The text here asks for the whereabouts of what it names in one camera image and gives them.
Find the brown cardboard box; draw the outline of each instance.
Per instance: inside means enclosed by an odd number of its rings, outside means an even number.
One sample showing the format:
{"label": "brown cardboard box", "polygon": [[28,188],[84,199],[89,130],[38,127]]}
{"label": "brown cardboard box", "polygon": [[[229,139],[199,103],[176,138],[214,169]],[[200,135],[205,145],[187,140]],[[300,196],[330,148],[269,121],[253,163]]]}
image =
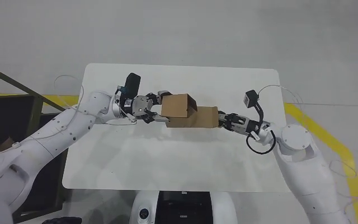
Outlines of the brown cardboard box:
{"label": "brown cardboard box", "polygon": [[161,116],[188,118],[197,111],[196,101],[189,94],[164,96]]}
{"label": "brown cardboard box", "polygon": [[164,96],[161,116],[169,118],[168,128],[216,128],[219,126],[217,107],[196,106],[189,94]]}
{"label": "brown cardboard box", "polygon": [[169,118],[167,128],[217,128],[219,126],[218,108],[198,106],[188,118]]}

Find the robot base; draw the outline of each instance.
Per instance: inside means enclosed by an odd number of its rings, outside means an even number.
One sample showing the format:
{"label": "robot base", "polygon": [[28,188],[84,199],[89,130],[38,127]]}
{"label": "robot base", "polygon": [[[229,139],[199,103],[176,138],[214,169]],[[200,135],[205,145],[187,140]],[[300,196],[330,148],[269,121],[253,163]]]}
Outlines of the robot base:
{"label": "robot base", "polygon": [[135,197],[129,224],[237,224],[227,192],[141,191]]}

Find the gray floor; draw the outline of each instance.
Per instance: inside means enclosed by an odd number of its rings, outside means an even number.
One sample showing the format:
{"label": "gray floor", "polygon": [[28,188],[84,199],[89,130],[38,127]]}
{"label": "gray floor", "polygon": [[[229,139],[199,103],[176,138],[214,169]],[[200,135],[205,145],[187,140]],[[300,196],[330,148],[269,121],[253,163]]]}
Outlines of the gray floor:
{"label": "gray floor", "polygon": [[[358,108],[347,106],[358,105],[357,13],[354,0],[3,0],[0,71],[41,94],[54,94],[57,76],[81,79],[92,62],[274,68],[281,84],[305,103],[345,105],[303,109],[358,156]],[[59,88],[62,95],[79,92],[73,81]],[[0,92],[18,91],[0,83]],[[337,158],[317,144],[328,161]],[[346,181],[335,178],[347,193]],[[55,215],[124,223],[134,195],[74,191],[72,202]],[[241,223],[307,222],[291,194],[233,198]],[[346,201],[340,198],[342,206]],[[354,217],[351,208],[348,215]]]}

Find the white tabletop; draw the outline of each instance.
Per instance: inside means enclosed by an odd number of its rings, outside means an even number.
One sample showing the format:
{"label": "white tabletop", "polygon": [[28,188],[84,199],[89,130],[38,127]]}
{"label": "white tabletop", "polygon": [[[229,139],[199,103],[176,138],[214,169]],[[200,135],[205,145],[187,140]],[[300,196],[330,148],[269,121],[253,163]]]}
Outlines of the white tabletop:
{"label": "white tabletop", "polygon": [[[93,90],[114,93],[129,73],[142,77],[139,94],[189,93],[198,106],[217,106],[258,120],[243,103],[249,90],[279,85],[273,69],[89,64],[84,100]],[[280,88],[260,95],[264,120],[286,125]],[[160,112],[159,106],[154,109]],[[257,150],[266,150],[252,142]],[[257,155],[245,136],[225,129],[170,129],[163,123],[95,125],[70,147],[63,185],[71,189],[289,192],[273,153]]]}

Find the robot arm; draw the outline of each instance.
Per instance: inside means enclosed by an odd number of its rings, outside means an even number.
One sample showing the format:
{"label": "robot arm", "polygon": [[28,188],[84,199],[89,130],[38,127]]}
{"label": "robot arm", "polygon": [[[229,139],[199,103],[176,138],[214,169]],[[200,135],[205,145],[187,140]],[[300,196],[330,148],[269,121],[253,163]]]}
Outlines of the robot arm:
{"label": "robot arm", "polygon": [[118,91],[114,96],[99,91],[90,93],[87,102],[65,110],[22,142],[17,142],[12,148],[0,153],[2,220],[12,223],[9,214],[15,212],[26,200],[40,170],[89,132],[94,124],[106,124],[109,120],[126,117],[132,122],[138,119],[146,123],[168,121],[150,109],[155,104],[161,104],[162,97],[170,93],[161,91],[158,95],[150,93],[147,96],[137,96],[139,81],[136,81],[138,86],[135,88],[130,83],[136,78],[137,75],[130,74],[126,86],[118,88],[122,93],[120,96],[117,95]]}
{"label": "robot arm", "polygon": [[[329,166],[305,128],[299,125],[278,128],[273,123],[256,122],[222,111],[219,112],[219,125],[247,136],[247,143],[253,137],[256,142],[271,146],[270,150],[259,154],[274,152],[285,182],[302,205],[310,223],[350,223],[338,205],[335,181]],[[305,152],[304,158],[294,160],[293,156],[299,151]]]}

